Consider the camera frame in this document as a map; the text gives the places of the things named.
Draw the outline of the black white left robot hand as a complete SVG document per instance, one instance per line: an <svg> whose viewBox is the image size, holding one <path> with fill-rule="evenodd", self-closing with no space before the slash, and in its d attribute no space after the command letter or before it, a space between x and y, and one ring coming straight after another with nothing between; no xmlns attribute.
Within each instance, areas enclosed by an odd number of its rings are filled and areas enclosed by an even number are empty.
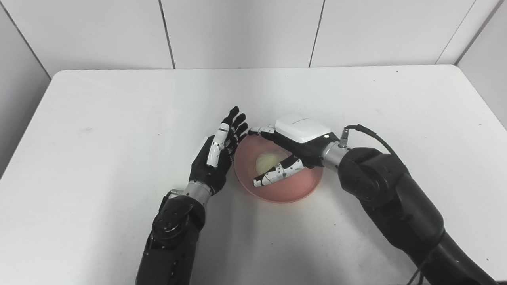
<svg viewBox="0 0 507 285"><path fill-rule="evenodd" d="M206 137L192 162L190 182L206 184L214 195L223 189L240 142L247 136L246 114L234 106L214 135Z"/></svg>

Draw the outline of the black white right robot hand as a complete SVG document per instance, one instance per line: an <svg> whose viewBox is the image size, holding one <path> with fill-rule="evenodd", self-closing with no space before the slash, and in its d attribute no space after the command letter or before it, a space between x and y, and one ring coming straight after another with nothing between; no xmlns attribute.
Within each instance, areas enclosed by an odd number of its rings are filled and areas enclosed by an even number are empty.
<svg viewBox="0 0 507 285"><path fill-rule="evenodd" d="M252 127L248 134L260 135L290 152L286 159L255 177L252 180L255 187L279 182L304 168L338 169L346 153L330 128L299 113L283 116L274 125Z"/></svg>

